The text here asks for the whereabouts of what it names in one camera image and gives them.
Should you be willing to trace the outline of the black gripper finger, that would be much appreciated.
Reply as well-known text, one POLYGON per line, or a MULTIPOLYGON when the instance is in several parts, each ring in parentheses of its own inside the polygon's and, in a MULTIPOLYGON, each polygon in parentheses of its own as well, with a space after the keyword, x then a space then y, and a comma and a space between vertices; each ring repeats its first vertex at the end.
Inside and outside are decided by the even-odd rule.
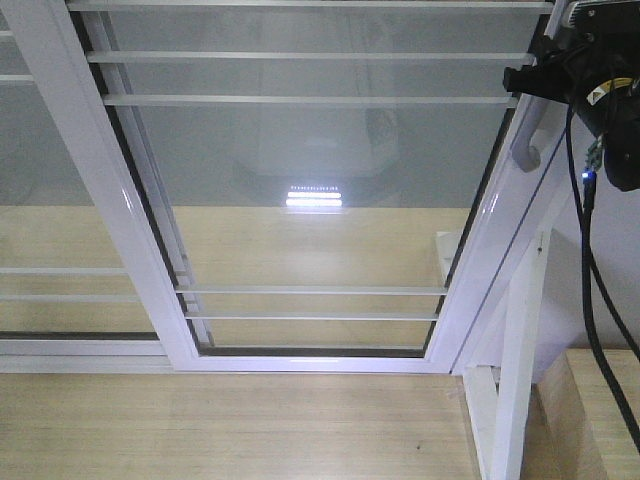
POLYGON ((506 67, 502 84, 510 93, 541 96, 541 74, 538 66, 523 65, 520 69, 506 67))

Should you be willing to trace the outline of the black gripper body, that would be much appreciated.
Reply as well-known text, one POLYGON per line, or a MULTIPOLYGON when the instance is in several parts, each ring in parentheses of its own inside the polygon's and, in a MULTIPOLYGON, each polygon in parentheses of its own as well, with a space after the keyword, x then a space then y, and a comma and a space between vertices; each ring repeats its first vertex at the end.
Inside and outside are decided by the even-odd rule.
POLYGON ((567 103, 602 139, 609 182, 639 188, 639 25, 562 29, 535 50, 548 98, 567 103))

